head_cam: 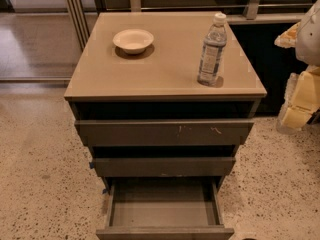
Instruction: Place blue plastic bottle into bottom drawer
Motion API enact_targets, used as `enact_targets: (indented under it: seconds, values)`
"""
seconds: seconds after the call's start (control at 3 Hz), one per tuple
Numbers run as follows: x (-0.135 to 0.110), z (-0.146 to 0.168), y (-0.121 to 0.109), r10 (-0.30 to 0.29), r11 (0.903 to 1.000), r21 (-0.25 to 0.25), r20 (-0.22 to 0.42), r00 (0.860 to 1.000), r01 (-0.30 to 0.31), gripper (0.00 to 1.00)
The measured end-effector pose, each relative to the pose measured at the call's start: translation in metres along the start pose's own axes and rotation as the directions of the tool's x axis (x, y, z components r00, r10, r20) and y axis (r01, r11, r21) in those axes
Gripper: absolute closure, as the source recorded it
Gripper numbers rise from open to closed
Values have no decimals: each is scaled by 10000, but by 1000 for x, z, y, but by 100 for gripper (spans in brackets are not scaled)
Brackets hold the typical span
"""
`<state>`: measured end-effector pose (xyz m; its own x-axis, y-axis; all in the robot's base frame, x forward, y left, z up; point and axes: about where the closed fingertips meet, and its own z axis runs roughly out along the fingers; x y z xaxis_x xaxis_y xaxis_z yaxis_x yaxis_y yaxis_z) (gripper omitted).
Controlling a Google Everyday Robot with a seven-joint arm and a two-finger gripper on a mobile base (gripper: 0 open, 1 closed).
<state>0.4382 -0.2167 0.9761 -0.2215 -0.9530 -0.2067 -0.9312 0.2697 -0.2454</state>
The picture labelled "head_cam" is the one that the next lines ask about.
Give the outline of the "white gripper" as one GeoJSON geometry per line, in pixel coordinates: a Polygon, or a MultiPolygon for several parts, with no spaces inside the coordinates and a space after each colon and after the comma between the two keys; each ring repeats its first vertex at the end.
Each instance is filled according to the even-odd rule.
{"type": "MultiPolygon", "coordinates": [[[[275,39],[274,44],[281,48],[294,48],[299,26],[300,23],[292,25],[275,39]]],[[[310,65],[299,75],[291,98],[291,105],[298,109],[284,107],[281,110],[281,125],[300,129],[309,121],[311,114],[320,108],[319,66],[310,65]]]]}

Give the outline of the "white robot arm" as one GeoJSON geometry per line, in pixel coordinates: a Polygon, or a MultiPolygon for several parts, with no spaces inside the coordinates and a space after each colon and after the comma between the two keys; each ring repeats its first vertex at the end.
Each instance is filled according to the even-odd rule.
{"type": "Polygon", "coordinates": [[[296,58],[307,64],[300,74],[290,74],[278,114],[277,130],[293,134],[300,131],[320,108],[320,0],[300,22],[279,35],[274,44],[294,48],[296,58]]]}

